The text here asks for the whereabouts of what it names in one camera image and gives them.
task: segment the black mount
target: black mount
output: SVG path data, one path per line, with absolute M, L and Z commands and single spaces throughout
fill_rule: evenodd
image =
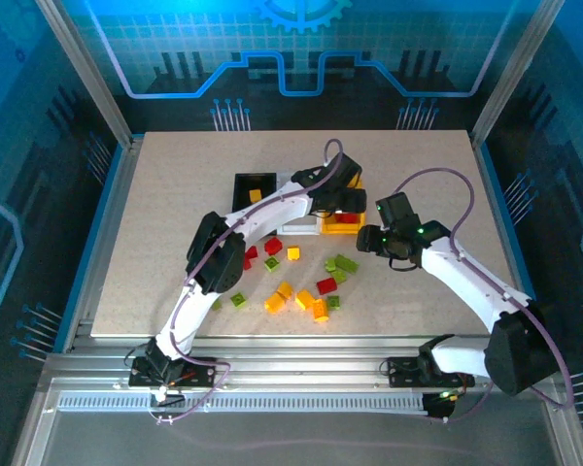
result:
M 200 357 L 199 361 L 215 362 L 216 359 Z M 214 367 L 192 364 L 184 359 L 171 360 L 157 347 L 155 338 L 151 338 L 145 348 L 145 355 L 134 358 L 128 385 L 212 387 L 215 376 Z

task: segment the gear logo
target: gear logo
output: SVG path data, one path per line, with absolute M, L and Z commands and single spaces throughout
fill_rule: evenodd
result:
M 307 29 L 318 32 L 320 26 L 330 27 L 330 21 L 340 19 L 342 10 L 351 7 L 351 0 L 259 0 L 257 9 L 262 19 L 270 19 L 272 27 L 283 26 L 286 32 L 295 29 L 304 34 Z

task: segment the yellow cube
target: yellow cube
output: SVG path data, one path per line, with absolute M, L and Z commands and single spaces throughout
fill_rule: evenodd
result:
M 293 288 L 287 282 L 282 282 L 276 290 L 286 301 L 293 296 Z
M 270 314 L 276 314 L 285 306 L 285 300 L 279 293 L 274 293 L 265 300 L 264 307 Z
M 311 296 L 311 293 L 306 289 L 303 289 L 298 294 L 295 295 L 295 302 L 303 311 L 311 309 L 315 298 Z
M 288 259 L 298 260 L 300 258 L 300 248 L 298 246 L 288 247 Z
M 251 198 L 251 204 L 259 202 L 261 200 L 261 189 L 251 189 L 249 191 L 249 197 Z
M 324 299 L 318 299 L 313 303 L 313 319 L 316 322 L 326 322 L 328 320 L 328 307 Z

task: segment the work surface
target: work surface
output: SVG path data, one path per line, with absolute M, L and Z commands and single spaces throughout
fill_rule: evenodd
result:
M 95 320 L 93 336 L 151 336 L 173 311 L 185 276 L 186 252 L 202 217 L 231 210 L 234 175 L 294 172 L 322 163 L 325 142 L 339 138 L 362 167 L 367 223 L 380 223 L 374 202 L 406 177 L 428 167 L 451 167 L 467 175 L 476 204 L 459 232 L 462 245 L 512 284 L 495 220 L 464 131 L 268 131 L 147 133 L 129 190 L 119 234 Z M 450 174 L 428 174 L 404 191 L 422 221 L 451 227 L 464 212 L 468 191 Z M 299 245 L 302 257 L 270 274 L 259 258 L 239 284 L 211 311 L 200 335 L 439 335 L 486 333 L 481 321 L 450 289 L 422 270 L 397 273 L 388 261 L 355 248 L 355 236 L 281 236 Z M 317 323 L 289 303 L 279 314 L 263 308 L 281 281 L 295 290 L 328 278 L 326 258 L 342 253 L 360 264 L 339 286 L 341 310 Z M 229 297 L 242 292 L 248 305 Z

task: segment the glass panel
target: glass panel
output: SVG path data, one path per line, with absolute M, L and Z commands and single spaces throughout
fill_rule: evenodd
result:
M 536 0 L 66 0 L 132 130 L 470 128 Z
M 115 146 L 35 3 L 0 1 L 0 465 L 11 462 Z M 53 314 L 22 313 L 37 303 Z
M 487 144 L 537 298 L 557 308 L 568 365 L 581 372 L 583 0 L 564 4 Z

